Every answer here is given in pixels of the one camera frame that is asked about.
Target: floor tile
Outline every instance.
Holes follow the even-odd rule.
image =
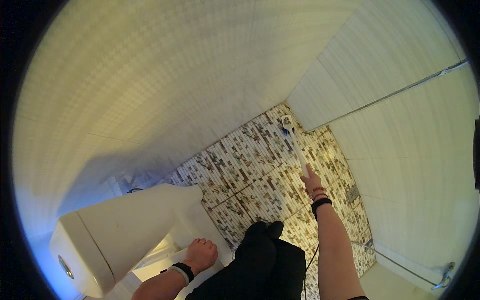
[[[208,209],[207,213],[233,251],[238,248],[248,227],[253,224],[236,197]]]
[[[351,241],[355,241],[358,243],[364,243],[362,232],[360,231],[360,227],[355,219],[355,214],[351,212],[348,216],[346,216],[343,220],[343,225],[347,229],[348,237]]]
[[[318,244],[318,226],[309,205],[284,221],[280,239],[302,249]]]
[[[237,197],[255,221],[285,221],[310,202],[295,157],[256,180]]]
[[[370,224],[368,223],[367,213],[365,212],[365,207],[363,203],[360,202],[357,207],[353,209],[353,213],[355,214],[355,218],[360,228],[360,232],[370,231]]]
[[[283,221],[280,238],[302,248],[308,263],[318,245],[318,228],[300,180],[300,162],[291,136],[283,134],[281,117],[287,114],[292,115],[285,103],[274,107],[198,153],[159,183],[198,184],[204,193],[204,208],[233,251],[254,222]],[[347,192],[355,180],[330,129],[304,133],[298,126],[296,136],[350,239],[362,244],[371,241],[361,198],[353,203],[348,200]],[[365,249],[355,249],[354,260],[359,276],[376,262],[373,252]],[[317,261],[307,274],[307,294],[308,299],[318,298]]]

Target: metal fixture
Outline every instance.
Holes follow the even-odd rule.
[[[440,281],[440,283],[435,287],[433,287],[432,289],[446,288],[450,284],[450,281],[452,281],[452,279],[450,278],[450,273],[453,271],[454,268],[455,268],[455,263],[453,262],[449,263],[447,270],[445,271],[442,277],[442,281]]]
[[[411,274],[413,274],[413,275],[415,275],[416,277],[422,279],[423,281],[430,283],[431,285],[433,285],[433,288],[432,288],[432,289],[446,288],[446,287],[450,284],[450,281],[452,280],[451,277],[450,277],[450,274],[452,273],[453,269],[455,268],[455,263],[454,263],[454,262],[451,262],[451,263],[449,263],[449,264],[447,265],[447,270],[444,272],[444,275],[442,276],[442,281],[440,281],[439,284],[435,284],[435,283],[429,281],[428,279],[425,279],[425,278],[423,278],[422,276],[420,276],[420,275],[418,275],[418,274],[416,274],[416,273],[408,270],[407,268],[405,268],[405,267],[402,266],[401,264],[399,264],[399,263],[397,263],[396,261],[394,261],[394,260],[386,257],[385,255],[381,254],[380,252],[378,252],[377,250],[375,250],[375,249],[372,248],[372,247],[369,247],[369,246],[367,246],[367,245],[364,245],[364,244],[362,244],[362,243],[358,243],[358,242],[355,242],[355,241],[352,241],[352,240],[351,240],[350,242],[351,242],[352,244],[359,245],[359,246],[368,248],[368,249],[370,249],[370,250],[372,250],[372,251],[375,251],[375,252],[376,252],[377,254],[379,254],[381,257],[383,257],[383,258],[387,259],[388,261],[396,264],[397,266],[401,267],[401,268],[404,269],[405,271],[410,272]]]
[[[63,258],[60,255],[59,255],[59,262],[60,262],[60,265],[61,265],[62,269],[65,271],[65,273],[67,273],[68,277],[70,277],[71,279],[75,279],[73,277],[72,270],[70,270],[70,267],[68,267],[67,263],[63,260]]]

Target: hand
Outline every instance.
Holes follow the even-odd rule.
[[[187,256],[182,262],[192,268],[193,275],[197,275],[213,266],[218,258],[216,245],[211,240],[194,240],[187,249]]]
[[[305,183],[305,188],[308,195],[313,199],[314,202],[320,199],[328,198],[326,195],[324,195],[325,190],[322,187],[322,180],[317,174],[315,174],[310,165],[307,165],[307,171],[309,178],[301,176],[300,179]]]

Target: watch strap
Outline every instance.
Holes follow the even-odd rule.
[[[324,205],[324,204],[331,204],[332,205],[332,200],[330,200],[328,198],[323,198],[323,199],[317,200],[317,201],[312,203],[312,212],[313,212],[313,215],[315,216],[316,221],[318,221],[318,219],[317,219],[317,208],[320,207],[321,205]]]
[[[195,279],[195,276],[193,275],[193,272],[192,272],[192,268],[190,268],[186,264],[176,263],[173,266],[171,266],[169,269],[173,269],[173,270],[176,270],[176,271],[179,271],[179,270],[183,271],[183,273],[186,275],[185,281],[187,282],[187,285]]]

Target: foot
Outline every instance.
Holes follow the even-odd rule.
[[[267,234],[273,240],[280,238],[280,236],[282,235],[282,231],[283,231],[283,223],[280,221],[273,222],[267,228]]]

